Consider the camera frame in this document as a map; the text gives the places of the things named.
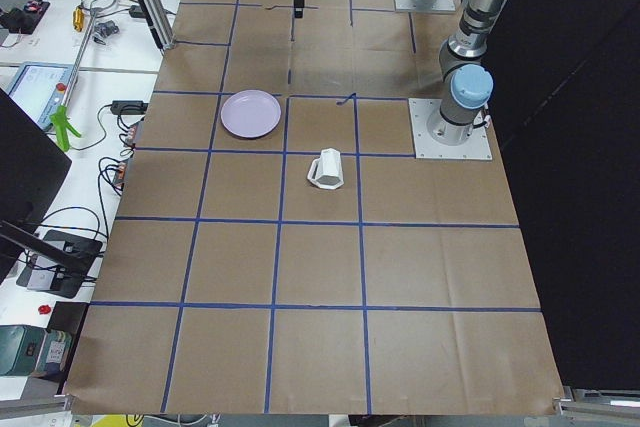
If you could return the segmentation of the black monitor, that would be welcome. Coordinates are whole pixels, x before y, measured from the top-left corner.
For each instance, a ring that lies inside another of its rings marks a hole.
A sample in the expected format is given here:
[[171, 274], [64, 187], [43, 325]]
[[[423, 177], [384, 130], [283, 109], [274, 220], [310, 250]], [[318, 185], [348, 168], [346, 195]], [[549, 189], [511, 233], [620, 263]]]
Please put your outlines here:
[[5, 92], [1, 94], [1, 220], [32, 235], [71, 160]]

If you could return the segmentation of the green box device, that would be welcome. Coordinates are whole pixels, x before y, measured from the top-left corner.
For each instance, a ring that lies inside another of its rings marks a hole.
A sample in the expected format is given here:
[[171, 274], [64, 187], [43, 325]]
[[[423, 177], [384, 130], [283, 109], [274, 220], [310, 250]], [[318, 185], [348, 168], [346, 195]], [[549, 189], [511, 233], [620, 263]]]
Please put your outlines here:
[[43, 327], [30, 325], [1, 326], [1, 375], [29, 376], [36, 371], [38, 358], [47, 335]]

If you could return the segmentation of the yellow hand tool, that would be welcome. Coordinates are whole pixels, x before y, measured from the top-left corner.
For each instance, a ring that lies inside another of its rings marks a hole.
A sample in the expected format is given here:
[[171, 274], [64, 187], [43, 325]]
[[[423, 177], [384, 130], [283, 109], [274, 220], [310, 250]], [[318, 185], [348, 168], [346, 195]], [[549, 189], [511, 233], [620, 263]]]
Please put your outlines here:
[[76, 32], [82, 32], [84, 29], [85, 14], [81, 6], [77, 6], [72, 14], [72, 25]]

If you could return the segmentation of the black power adapter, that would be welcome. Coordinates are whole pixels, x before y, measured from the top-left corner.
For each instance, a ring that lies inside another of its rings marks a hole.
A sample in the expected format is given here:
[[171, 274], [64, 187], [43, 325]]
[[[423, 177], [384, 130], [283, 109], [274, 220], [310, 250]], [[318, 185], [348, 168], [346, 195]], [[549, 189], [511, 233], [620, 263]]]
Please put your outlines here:
[[114, 115], [143, 115], [148, 104], [141, 100], [114, 100], [110, 105], [110, 111]]

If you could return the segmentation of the white faceted cup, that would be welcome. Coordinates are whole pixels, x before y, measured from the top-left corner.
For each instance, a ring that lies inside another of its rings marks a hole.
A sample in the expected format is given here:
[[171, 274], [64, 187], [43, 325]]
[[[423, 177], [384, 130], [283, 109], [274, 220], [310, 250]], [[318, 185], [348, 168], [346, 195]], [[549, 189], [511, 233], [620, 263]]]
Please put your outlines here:
[[315, 187], [336, 190], [344, 185], [341, 153], [334, 148], [323, 149], [314, 159], [307, 173], [307, 180]]

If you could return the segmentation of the lilac round plate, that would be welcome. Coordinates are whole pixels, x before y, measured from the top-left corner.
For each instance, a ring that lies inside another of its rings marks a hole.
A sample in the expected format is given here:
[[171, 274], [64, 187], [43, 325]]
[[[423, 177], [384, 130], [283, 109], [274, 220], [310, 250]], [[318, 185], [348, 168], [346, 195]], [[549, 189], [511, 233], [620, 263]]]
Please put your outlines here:
[[230, 96], [221, 110], [222, 125], [241, 138], [259, 138], [269, 134], [280, 122], [281, 107], [271, 94], [244, 90]]

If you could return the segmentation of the black monitor stand base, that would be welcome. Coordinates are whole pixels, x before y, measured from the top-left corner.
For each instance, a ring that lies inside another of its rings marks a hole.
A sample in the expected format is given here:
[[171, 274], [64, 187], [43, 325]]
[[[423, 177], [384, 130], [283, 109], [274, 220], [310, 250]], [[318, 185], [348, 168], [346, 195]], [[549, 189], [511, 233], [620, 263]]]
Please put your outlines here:
[[103, 246], [98, 240], [58, 230], [49, 230], [43, 239], [19, 230], [16, 243], [37, 257], [24, 267], [16, 283], [67, 299], [89, 280], [89, 270]]

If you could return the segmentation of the teach pendant tablet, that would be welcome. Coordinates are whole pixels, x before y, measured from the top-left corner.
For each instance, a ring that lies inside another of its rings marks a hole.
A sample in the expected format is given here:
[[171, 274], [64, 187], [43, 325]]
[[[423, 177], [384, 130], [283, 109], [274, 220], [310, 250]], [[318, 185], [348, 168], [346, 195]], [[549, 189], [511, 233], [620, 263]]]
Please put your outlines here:
[[69, 64], [25, 62], [14, 75], [7, 93], [32, 121], [47, 131], [70, 70]]

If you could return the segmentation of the green handled reach grabber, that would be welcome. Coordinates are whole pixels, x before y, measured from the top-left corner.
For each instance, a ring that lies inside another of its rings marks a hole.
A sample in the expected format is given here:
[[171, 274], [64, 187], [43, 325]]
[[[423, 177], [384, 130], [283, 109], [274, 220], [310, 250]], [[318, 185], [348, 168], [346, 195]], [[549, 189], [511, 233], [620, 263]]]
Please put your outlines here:
[[71, 100], [74, 87], [76, 85], [82, 58], [93, 36], [94, 25], [98, 17], [98, 9], [91, 8], [89, 10], [89, 13], [89, 21], [86, 26], [82, 41], [80, 43], [74, 64], [71, 66], [69, 78], [65, 83], [62, 99], [58, 102], [56, 109], [50, 115], [50, 121], [55, 132], [56, 143], [63, 152], [68, 152], [70, 149], [69, 133], [77, 138], [81, 137], [81, 134], [71, 125], [69, 121], [67, 115], [67, 107], [69, 105], [69, 101]]

